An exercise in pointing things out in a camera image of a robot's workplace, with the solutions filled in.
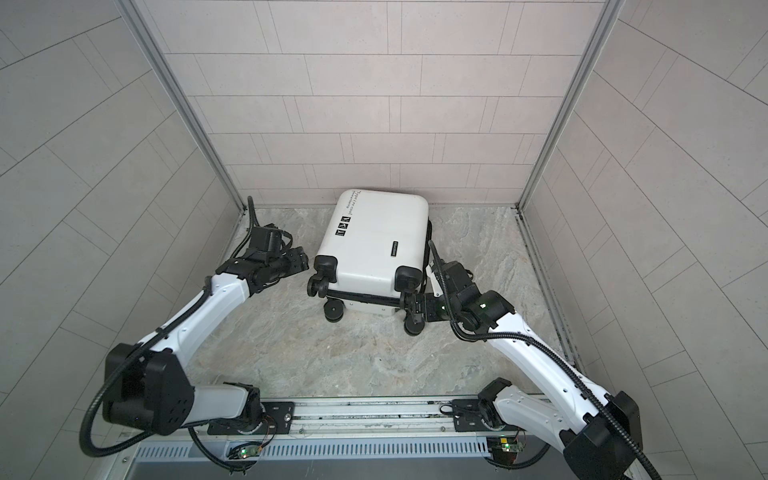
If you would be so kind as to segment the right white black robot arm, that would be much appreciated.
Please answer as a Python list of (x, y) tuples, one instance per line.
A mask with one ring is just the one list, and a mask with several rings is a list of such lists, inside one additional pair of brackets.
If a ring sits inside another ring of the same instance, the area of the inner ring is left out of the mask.
[(501, 294), (481, 292), (462, 264), (436, 259), (427, 274), (457, 338), (488, 343), (545, 395), (538, 400), (502, 387), (490, 399), (502, 422), (560, 451), (579, 479), (622, 479), (633, 463), (660, 478), (643, 451), (639, 407), (629, 395), (611, 394), (569, 365)]

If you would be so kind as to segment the white suitcase with black lining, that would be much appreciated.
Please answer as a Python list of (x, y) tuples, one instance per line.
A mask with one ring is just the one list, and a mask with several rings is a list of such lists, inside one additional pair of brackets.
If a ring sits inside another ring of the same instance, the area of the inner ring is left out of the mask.
[(314, 259), (307, 294), (326, 300), (327, 321), (347, 310), (405, 313), (407, 334), (426, 323), (426, 269), (431, 222), (428, 202), (413, 194), (344, 191)]

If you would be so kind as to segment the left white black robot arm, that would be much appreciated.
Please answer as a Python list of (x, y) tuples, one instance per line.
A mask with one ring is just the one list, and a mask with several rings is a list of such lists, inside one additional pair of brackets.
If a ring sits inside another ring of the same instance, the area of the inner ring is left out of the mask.
[(137, 343), (120, 343), (108, 353), (104, 383), (81, 422), (81, 451), (106, 457), (153, 435), (209, 423), (242, 432), (260, 428), (265, 413), (257, 387), (195, 386), (186, 366), (236, 307), (308, 267), (290, 233), (273, 224), (251, 224), (234, 254), (205, 278), (182, 311)]

